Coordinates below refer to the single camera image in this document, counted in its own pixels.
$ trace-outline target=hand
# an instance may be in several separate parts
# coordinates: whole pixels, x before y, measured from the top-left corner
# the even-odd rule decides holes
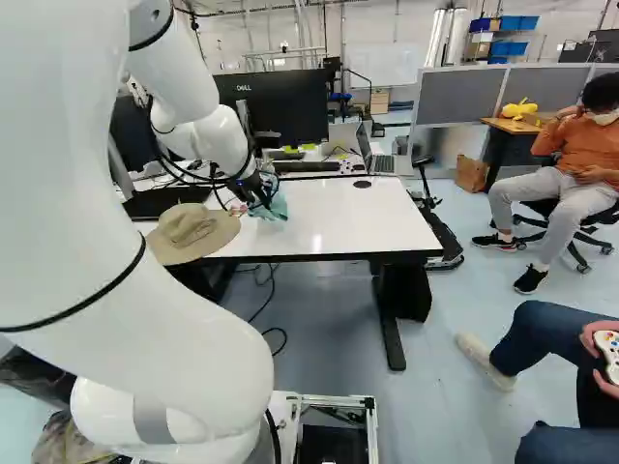
[[[557,114],[554,115],[559,121],[568,116],[575,115],[576,118],[579,118],[584,114],[584,106],[581,104],[573,104],[572,106],[568,106],[567,108],[560,109],[557,111]]]
[[[619,332],[619,321],[597,321],[582,328],[582,333],[578,338],[580,338],[582,345],[594,358],[600,357],[600,352],[593,341],[593,333],[598,331]]]
[[[598,369],[593,371],[593,378],[596,380],[596,383],[598,384],[598,387],[600,387],[601,391],[615,399],[619,399],[619,387],[609,384],[606,380],[604,380],[604,377]]]
[[[587,166],[582,171],[576,172],[574,174],[574,178],[579,184],[588,185],[588,184],[597,184],[598,182],[603,182],[606,177],[606,170],[593,165]]]

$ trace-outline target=jeans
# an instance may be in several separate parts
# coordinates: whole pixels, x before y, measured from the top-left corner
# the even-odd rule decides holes
[[[492,350],[490,362],[509,376],[549,353],[578,367],[581,428],[536,425],[522,438],[516,464],[596,464],[619,457],[619,400],[600,391],[592,370],[603,368],[604,362],[593,358],[578,339],[583,326],[600,320],[617,319],[559,304],[526,302],[516,309],[510,330]]]

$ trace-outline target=man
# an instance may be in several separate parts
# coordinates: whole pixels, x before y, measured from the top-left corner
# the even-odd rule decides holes
[[[605,361],[593,341],[597,331],[619,333],[619,320],[558,304],[526,302],[516,309],[510,330],[491,352],[474,335],[456,335],[460,350],[503,392],[514,388],[519,372],[549,353],[578,367],[580,428],[538,421],[522,438],[516,464],[593,464],[619,456],[619,387],[600,371]]]
[[[550,216],[538,260],[514,284],[528,295],[548,276],[550,263],[563,253],[580,222],[610,208],[619,196],[619,72],[591,80],[582,104],[559,111],[538,135],[531,153],[561,150],[556,166],[495,183],[488,194],[498,233],[475,237],[473,245],[516,252],[512,234],[513,201],[560,198]]]

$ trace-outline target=knee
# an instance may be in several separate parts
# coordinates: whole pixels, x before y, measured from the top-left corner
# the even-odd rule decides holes
[[[510,199],[510,183],[507,179],[495,182],[490,191],[487,193],[489,199],[501,199],[503,201],[509,201]]]
[[[552,443],[549,440],[551,427],[534,427],[520,440],[520,446],[516,452],[515,464],[558,464],[565,462],[560,443]]]
[[[583,213],[582,208],[578,205],[559,203],[550,215],[550,221],[578,225],[586,216],[586,212]]]
[[[540,314],[543,312],[544,303],[531,300],[520,304],[514,311],[515,326],[532,326],[536,321],[540,320]]]

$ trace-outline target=black sneaker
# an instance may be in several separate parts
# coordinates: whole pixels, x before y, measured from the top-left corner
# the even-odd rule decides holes
[[[546,277],[548,277],[548,271],[541,273],[532,264],[529,264],[526,273],[514,282],[514,290],[522,295],[531,295],[537,291]]]
[[[499,234],[488,235],[485,237],[473,237],[471,242],[475,247],[480,248],[496,248],[508,253],[515,253],[518,251],[515,239],[512,239],[511,242],[504,242],[499,239]]]

